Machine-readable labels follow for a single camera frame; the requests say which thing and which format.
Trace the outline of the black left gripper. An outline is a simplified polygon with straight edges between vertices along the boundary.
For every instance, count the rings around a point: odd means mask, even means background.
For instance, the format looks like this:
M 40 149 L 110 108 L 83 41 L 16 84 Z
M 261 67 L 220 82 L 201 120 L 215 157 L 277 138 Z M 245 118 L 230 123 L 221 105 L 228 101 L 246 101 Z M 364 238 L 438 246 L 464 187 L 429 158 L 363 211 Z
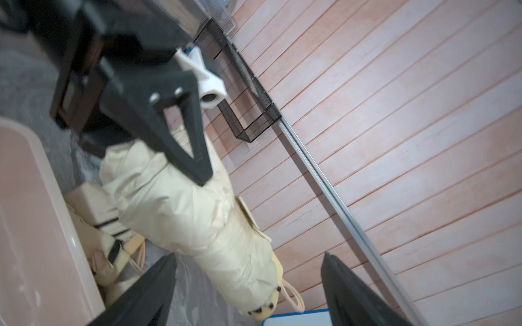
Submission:
M 174 20 L 115 1 L 13 1 L 12 31 L 57 66 L 50 115 L 83 150 L 139 139 L 198 186 L 212 178 L 198 81 L 174 57 L 190 37 Z

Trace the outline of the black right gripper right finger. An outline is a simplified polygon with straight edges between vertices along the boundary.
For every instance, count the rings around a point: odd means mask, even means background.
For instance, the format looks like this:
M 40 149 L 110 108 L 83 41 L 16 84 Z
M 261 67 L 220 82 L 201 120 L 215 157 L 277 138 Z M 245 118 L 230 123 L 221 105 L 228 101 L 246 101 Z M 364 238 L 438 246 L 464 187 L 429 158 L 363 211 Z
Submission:
M 410 325 L 338 257 L 324 255 L 321 277 L 333 325 Z

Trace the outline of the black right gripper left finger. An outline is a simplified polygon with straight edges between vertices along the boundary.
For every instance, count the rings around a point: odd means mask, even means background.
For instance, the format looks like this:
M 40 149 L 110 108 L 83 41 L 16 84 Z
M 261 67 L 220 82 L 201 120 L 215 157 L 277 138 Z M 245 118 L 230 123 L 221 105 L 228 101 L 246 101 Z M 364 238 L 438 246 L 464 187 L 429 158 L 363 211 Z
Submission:
M 163 256 L 90 325 L 166 325 L 176 268 L 175 254 Z

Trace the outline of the cream black striped umbrella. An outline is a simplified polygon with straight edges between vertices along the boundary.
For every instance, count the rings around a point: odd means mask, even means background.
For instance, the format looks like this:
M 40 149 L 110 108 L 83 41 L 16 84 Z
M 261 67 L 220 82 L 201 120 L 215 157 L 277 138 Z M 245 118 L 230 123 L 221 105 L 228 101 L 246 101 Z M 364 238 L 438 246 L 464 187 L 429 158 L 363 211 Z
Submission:
M 111 197 L 96 183 L 83 183 L 64 199 L 108 308 L 144 274 L 145 237 L 120 223 Z

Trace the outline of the plain cream umbrella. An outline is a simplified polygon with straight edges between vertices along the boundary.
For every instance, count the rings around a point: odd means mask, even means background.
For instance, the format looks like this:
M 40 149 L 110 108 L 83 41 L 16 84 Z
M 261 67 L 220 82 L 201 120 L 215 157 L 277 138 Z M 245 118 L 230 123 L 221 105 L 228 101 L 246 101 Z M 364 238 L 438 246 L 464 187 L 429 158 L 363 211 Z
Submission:
M 108 147 L 99 176 L 120 223 L 163 249 L 191 257 L 241 314 L 263 321 L 281 298 L 303 312 L 304 300 L 284 279 L 271 239 L 235 194 L 213 145 L 207 148 L 213 175 L 199 186 L 141 140 Z

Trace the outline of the pink plastic storage box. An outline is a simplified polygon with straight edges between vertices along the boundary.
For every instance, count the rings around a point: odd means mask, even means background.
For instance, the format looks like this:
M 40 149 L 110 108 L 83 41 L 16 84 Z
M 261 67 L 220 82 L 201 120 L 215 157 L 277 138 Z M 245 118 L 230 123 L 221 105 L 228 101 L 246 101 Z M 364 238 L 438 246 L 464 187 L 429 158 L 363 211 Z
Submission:
M 105 309 L 39 137 L 1 120 L 1 324 L 87 325 Z

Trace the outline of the blue framed whiteboard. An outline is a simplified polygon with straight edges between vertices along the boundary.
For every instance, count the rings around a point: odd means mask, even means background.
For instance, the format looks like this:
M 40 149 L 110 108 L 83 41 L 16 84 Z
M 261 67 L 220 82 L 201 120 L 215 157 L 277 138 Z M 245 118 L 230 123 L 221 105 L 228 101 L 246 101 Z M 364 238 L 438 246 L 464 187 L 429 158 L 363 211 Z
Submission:
M 262 326 L 332 326 L 328 309 L 276 315 L 262 322 Z

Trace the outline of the aluminium wall rail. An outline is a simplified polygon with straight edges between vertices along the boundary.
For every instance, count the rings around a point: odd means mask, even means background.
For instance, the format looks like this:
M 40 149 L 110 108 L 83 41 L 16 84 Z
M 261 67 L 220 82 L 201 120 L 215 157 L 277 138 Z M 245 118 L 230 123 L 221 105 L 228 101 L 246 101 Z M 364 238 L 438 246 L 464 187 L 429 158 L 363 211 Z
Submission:
M 342 221 L 344 228 L 350 233 L 352 239 L 355 240 L 360 251 L 364 254 L 366 260 L 371 264 L 375 272 L 379 275 L 379 278 L 390 292 L 396 303 L 405 313 L 407 319 L 413 323 L 413 325 L 427 325 L 427 321 L 422 317 L 420 311 L 415 307 L 413 301 L 407 295 L 405 289 L 398 281 L 398 279 L 391 272 L 388 265 L 383 260 L 379 251 L 372 244 L 369 237 L 366 235 L 356 218 L 352 215 L 345 203 L 341 200 L 340 196 L 333 188 L 333 185 L 323 174 L 316 161 L 312 158 L 311 154 L 295 133 L 294 129 L 282 115 L 281 111 L 275 107 L 277 115 L 280 118 L 277 121 L 279 128 L 287 138 L 294 151 L 302 163 L 306 166 L 309 174 L 315 180 L 315 183 L 322 190 L 326 199 L 335 210 L 338 218 Z

